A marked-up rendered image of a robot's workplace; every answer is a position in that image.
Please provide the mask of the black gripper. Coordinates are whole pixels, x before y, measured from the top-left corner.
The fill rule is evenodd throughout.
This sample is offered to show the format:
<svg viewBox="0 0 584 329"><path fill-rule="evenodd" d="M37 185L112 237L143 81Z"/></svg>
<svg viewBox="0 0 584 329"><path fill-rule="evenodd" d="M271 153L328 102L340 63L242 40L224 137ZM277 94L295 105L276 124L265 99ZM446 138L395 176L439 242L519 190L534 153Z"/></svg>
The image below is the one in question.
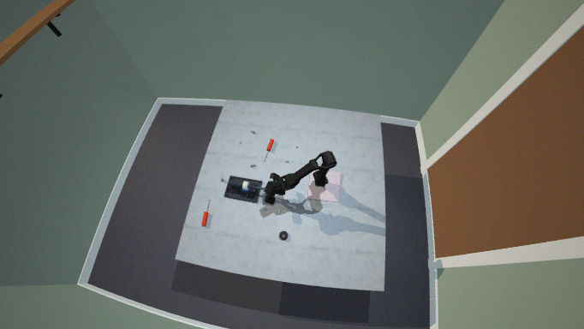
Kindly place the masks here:
<svg viewBox="0 0 584 329"><path fill-rule="evenodd" d="M273 179L273 182L275 181L279 181L279 175L276 173L271 173L270 175L270 179ZM265 194L267 194L267 196L265 197L265 202L270 203L270 204L274 204L275 203L275 198L273 196L275 196L275 193L278 192L268 192L267 190L264 190L263 192L265 192Z"/></svg>

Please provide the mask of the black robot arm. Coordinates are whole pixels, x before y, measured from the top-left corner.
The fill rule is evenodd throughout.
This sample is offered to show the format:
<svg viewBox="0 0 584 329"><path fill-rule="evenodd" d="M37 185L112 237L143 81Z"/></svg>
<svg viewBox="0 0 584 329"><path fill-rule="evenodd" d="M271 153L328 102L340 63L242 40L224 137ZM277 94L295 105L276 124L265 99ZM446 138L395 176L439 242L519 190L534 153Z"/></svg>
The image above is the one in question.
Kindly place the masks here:
<svg viewBox="0 0 584 329"><path fill-rule="evenodd" d="M317 160L319 157L322 157L323 164L321 166L318 165ZM328 173L329 169L334 168L337 162L333 156L333 152L326 151L320 153L317 158L311 159L308 164L300 168L295 173L289 173L285 176L279 177L278 182L268 182L266 184L266 190L270 192L278 192L275 194L285 195L285 191L295 188L297 184L300 183L300 180L313 172L313 177L315 179L315 186L325 187L326 184L329 183L326 174ZM285 179L285 181L283 180ZM282 192L282 193L280 193Z"/></svg>

